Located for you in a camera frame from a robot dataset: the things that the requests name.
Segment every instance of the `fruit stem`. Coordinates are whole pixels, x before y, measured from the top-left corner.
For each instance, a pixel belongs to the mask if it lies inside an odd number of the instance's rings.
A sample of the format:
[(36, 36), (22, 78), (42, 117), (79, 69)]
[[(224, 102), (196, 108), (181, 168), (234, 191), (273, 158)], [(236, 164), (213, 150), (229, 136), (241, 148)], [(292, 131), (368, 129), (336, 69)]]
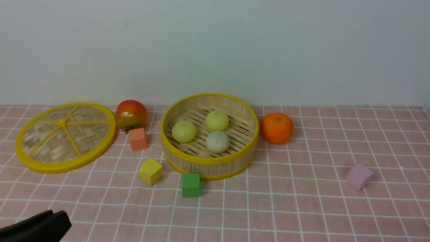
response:
[(134, 129), (134, 127), (129, 126), (129, 127), (124, 128), (123, 131), (125, 131), (125, 133), (128, 134), (129, 131), (133, 130), (133, 129)]

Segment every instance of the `yellow cube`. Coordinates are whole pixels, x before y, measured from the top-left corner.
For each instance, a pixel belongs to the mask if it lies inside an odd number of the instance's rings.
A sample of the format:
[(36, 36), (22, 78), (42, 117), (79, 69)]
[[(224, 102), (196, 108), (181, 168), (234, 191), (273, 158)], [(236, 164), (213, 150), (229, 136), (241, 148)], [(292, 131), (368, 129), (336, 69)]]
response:
[(149, 158), (143, 162), (139, 169), (139, 178), (149, 186), (154, 185), (163, 175), (163, 166), (154, 159)]

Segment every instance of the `persimmon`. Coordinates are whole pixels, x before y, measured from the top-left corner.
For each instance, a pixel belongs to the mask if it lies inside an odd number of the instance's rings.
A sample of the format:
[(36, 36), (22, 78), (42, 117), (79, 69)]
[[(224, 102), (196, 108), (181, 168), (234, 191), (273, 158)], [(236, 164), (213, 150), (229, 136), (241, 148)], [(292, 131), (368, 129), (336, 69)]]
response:
[(115, 111), (116, 125), (125, 133), (145, 127), (147, 119), (148, 111), (146, 107), (136, 100), (122, 101)]
[(260, 122), (261, 136), (272, 144), (286, 143), (293, 135), (293, 130), (291, 118), (280, 112), (270, 113)]

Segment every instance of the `green cube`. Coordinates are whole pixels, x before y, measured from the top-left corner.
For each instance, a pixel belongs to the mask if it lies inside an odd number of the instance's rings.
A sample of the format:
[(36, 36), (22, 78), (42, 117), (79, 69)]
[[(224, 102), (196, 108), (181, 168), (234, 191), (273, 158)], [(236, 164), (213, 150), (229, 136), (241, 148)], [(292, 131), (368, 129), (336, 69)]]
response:
[(182, 175), (182, 197), (200, 197), (200, 173), (187, 173)]

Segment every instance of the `fake fruit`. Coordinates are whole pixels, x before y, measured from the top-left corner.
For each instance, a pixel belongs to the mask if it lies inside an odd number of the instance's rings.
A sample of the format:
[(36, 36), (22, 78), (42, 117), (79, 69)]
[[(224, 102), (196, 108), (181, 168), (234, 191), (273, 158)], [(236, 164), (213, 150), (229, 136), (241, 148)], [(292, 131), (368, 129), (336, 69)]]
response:
[(214, 131), (206, 138), (206, 148), (214, 153), (222, 153), (230, 146), (230, 139), (226, 133)]
[(205, 119), (206, 126), (212, 131), (223, 131), (228, 126), (228, 116), (222, 111), (212, 111)]
[(146, 107), (136, 100), (122, 101), (115, 111), (115, 122), (125, 133), (142, 128), (148, 119)]
[(172, 136), (179, 143), (187, 143), (196, 136), (196, 126), (187, 120), (177, 122), (172, 128)]
[(294, 125), (291, 118), (283, 113), (270, 113), (261, 120), (261, 136), (272, 144), (287, 142), (293, 134)]

